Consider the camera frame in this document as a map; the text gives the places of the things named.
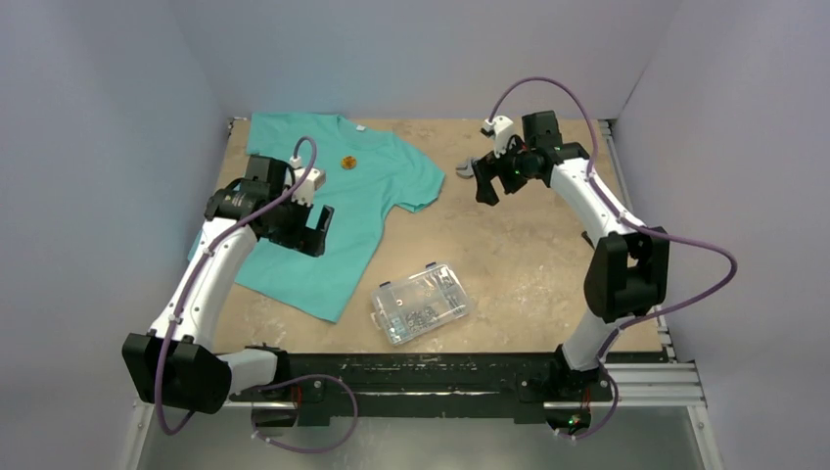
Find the teal t-shirt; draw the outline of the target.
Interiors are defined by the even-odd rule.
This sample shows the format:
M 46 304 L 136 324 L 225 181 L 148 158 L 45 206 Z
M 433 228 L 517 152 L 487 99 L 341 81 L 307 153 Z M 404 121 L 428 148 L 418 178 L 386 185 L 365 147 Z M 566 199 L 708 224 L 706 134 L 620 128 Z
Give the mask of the teal t-shirt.
M 335 209 L 318 258 L 257 242 L 236 275 L 236 284 L 316 318 L 338 321 L 374 256 L 393 207 L 419 212 L 441 191 L 443 171 L 416 147 L 390 131 L 371 129 L 343 115 L 255 113 L 247 151 L 287 159 L 307 135 L 317 144 L 315 167 L 327 180 L 314 197 L 313 218 Z M 357 166 L 345 170 L 342 158 Z

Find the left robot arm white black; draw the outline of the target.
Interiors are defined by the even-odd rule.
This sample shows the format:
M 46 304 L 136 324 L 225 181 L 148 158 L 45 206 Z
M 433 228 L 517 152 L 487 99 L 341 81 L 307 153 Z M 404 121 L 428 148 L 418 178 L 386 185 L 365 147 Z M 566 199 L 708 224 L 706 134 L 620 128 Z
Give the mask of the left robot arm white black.
M 196 250 L 172 298 L 147 332 L 129 334 L 122 346 L 141 401 L 214 414 L 247 389 L 267 400 L 289 393 L 292 374 L 278 365 L 276 349 L 216 353 L 212 340 L 237 274 L 258 242 L 309 257 L 324 254 L 333 208 L 323 207 L 315 226 L 307 223 L 326 179 L 324 170 L 306 167 L 299 156 L 280 161 L 252 155 L 245 174 L 208 199 Z

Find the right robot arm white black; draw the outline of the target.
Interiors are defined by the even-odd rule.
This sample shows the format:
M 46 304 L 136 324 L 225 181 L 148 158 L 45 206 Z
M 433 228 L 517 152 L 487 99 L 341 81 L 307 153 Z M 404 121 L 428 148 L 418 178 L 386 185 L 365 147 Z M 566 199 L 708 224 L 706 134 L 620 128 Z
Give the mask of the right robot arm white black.
M 597 379 L 601 360 L 631 320 L 644 317 L 666 297 L 669 241 L 637 231 L 622 203 L 589 166 L 577 142 L 564 142 L 552 111 L 525 115 L 521 132 L 505 116 L 483 122 L 493 149 L 472 163 L 478 202 L 494 206 L 492 181 L 507 194 L 540 180 L 576 214 L 593 248 L 583 281 L 587 311 L 571 337 L 555 351 L 547 383 L 571 399 Z

